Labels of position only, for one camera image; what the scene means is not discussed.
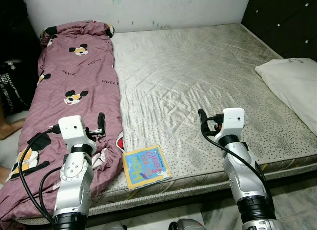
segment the colorful book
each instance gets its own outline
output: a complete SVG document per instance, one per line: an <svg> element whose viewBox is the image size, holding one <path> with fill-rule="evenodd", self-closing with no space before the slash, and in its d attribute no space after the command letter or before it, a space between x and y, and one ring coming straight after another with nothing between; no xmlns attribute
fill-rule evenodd
<svg viewBox="0 0 317 230"><path fill-rule="evenodd" d="M159 145L124 153L122 161L130 190L172 177Z"/></svg>

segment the pillowcase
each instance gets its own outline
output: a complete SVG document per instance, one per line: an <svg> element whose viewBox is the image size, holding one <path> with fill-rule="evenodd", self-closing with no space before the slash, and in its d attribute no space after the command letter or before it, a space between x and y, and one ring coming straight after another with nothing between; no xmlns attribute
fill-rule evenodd
<svg viewBox="0 0 317 230"><path fill-rule="evenodd" d="M317 62L273 59L256 67L270 90L317 135Z"/></svg>

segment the white quilted mattress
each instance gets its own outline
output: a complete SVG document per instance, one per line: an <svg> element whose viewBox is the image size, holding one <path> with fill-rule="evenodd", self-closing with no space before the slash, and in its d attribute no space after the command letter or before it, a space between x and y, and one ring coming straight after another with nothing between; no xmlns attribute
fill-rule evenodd
<svg viewBox="0 0 317 230"><path fill-rule="evenodd" d="M91 215L227 188L221 151L200 133L199 108L245 109L242 141L269 179L316 169L316 136L255 72L277 57L241 25L121 33L112 42L125 148L159 144L173 178L129 191L122 172L93 198Z"/></svg>

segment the black headboard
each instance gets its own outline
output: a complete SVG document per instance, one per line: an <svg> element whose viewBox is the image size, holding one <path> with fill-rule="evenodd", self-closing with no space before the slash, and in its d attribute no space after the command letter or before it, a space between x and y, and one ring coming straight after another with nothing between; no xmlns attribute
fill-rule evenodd
<svg viewBox="0 0 317 230"><path fill-rule="evenodd" d="M317 0L249 0L242 24L284 58L317 61Z"/></svg>

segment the black cable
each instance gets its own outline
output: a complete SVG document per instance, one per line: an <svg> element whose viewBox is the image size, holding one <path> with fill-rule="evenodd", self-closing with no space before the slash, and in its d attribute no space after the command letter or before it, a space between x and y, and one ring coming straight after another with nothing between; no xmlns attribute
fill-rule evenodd
<svg viewBox="0 0 317 230"><path fill-rule="evenodd" d="M272 194L271 194L271 191L269 190L265 180L261 177L261 175L249 164L247 163L243 158L241 158L240 156L238 156L237 154L235 154L234 152L230 151L229 149L225 148L225 147L222 147L221 145L219 145L218 143L212 141L210 138L208 138L208 136L206 134L204 134L204 126L205 124L207 124L208 121L211 121L212 120L212 117L209 117L207 118L206 120L204 120L202 123L201 123L201 132L202 132L202 135L204 136L204 138L209 141L211 144L215 145L216 147L224 150L225 152L233 155L235 158L237 158L238 160L240 160L243 164L245 164L259 179L260 181L262 182L263 186L264 186L264 189L266 190L266 193L267 193L267 196L268 196L268 199L270 200L270 204L272 206L272 208L274 209L274 203L273 203L273 197L272 197Z"/></svg>
<svg viewBox="0 0 317 230"><path fill-rule="evenodd" d="M20 178L21 178L21 181L22 181L22 184L25 188L25 191L27 192L28 196L30 197L32 203L34 204L34 206L39 210L39 212L49 221L50 224L53 225L53 218L50 216L50 215L47 215L46 212L41 208L41 206L36 202L35 198L33 197L26 181L25 181L25 178L23 176L23 173L22 173L22 164L23 164L23 160L26 156L26 154L28 153L29 149L31 148L31 146L36 142L37 139L39 139L41 136L43 136L44 134L47 134L47 133L50 133L52 132L52 129L49 129L45 132L42 132L41 134L39 134L37 137L34 138L34 140L29 144L29 146L25 149L22 157L21 157L21 160L19 162L19 175L20 175Z"/></svg>
<svg viewBox="0 0 317 230"><path fill-rule="evenodd" d="M265 175L264 175L264 173L263 173L261 167L259 166L259 164L258 164L257 162L256 162L256 167L257 167L257 169L259 170L259 172L260 172L260 174L261 174L263 180L266 182Z"/></svg>
<svg viewBox="0 0 317 230"><path fill-rule="evenodd" d="M44 210L44 212L45 212L46 215L48 215L48 216L49 216L50 214L48 213L47 209L45 208L45 205L44 205L44 202L43 202L43 185L44 185L44 181L46 180L46 178L47 178L50 174L52 174L53 172L58 171L58 170L60 170L60 169L61 169L61 167L57 167L57 168L55 168L55 169L49 171L48 173L46 173L46 175L43 177L43 179L41 180L41 183L40 183L40 188L39 188L40 204L41 204L42 209Z"/></svg>

